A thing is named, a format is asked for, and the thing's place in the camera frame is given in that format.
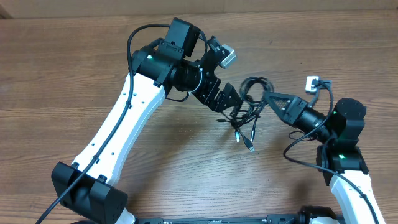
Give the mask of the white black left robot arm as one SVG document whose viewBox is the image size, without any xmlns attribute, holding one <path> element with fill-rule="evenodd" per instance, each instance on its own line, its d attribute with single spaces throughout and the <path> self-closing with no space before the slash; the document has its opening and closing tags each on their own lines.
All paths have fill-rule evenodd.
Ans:
<svg viewBox="0 0 398 224">
<path fill-rule="evenodd" d="M 171 89 L 217 113 L 239 105 L 236 90 L 231 85 L 220 90 L 215 75 L 217 67 L 228 68 L 235 59 L 233 48 L 179 18 L 167 25 L 165 37 L 128 49 L 128 74 L 109 115 L 71 164 L 59 162 L 52 171 L 55 203 L 92 223 L 135 223 L 127 195 L 116 186 L 138 135 Z"/>
</svg>

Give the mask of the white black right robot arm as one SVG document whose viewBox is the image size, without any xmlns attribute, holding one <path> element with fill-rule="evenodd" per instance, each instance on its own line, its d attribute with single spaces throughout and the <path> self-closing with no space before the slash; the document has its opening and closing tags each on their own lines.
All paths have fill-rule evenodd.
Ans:
<svg viewBox="0 0 398 224">
<path fill-rule="evenodd" d="M 285 124 L 320 142 L 312 166 L 323 174 L 345 223 L 384 223 L 357 145 L 366 107 L 355 99 L 342 98 L 324 115 L 295 95 L 267 93 L 266 101 Z"/>
</svg>

